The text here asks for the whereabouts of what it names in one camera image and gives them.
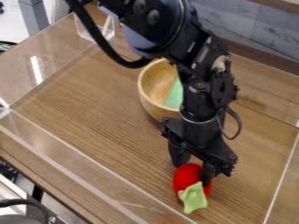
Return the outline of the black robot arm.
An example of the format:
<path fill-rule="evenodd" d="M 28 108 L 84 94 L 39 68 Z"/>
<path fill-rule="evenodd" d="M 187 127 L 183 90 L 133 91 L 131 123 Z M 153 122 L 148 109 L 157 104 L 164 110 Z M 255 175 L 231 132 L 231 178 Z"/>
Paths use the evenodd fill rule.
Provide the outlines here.
<path fill-rule="evenodd" d="M 135 61 L 117 54 L 80 0 L 64 1 L 97 46 L 119 65 L 139 68 L 156 58 L 175 65 L 183 87 L 180 116 L 163 119 L 172 164 L 180 166 L 190 157 L 199 158 L 204 185 L 219 174 L 231 175 L 239 158 L 226 144 L 230 136 L 224 121 L 226 116 L 239 116 L 230 108 L 239 86 L 231 72 L 230 50 L 202 26 L 190 0 L 97 0 L 97 7 L 123 26 L 125 41 L 140 56 Z"/>

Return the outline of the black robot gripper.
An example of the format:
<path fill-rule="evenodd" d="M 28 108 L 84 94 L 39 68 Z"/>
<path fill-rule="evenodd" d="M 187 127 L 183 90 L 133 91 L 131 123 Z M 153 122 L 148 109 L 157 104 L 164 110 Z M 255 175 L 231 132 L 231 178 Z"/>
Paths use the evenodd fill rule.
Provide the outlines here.
<path fill-rule="evenodd" d="M 230 177 L 239 158 L 223 139 L 218 123 L 210 121 L 195 124 L 168 117 L 163 125 L 172 165 L 180 167 L 195 156 L 204 163 L 200 172 L 204 186 L 220 173 Z"/>

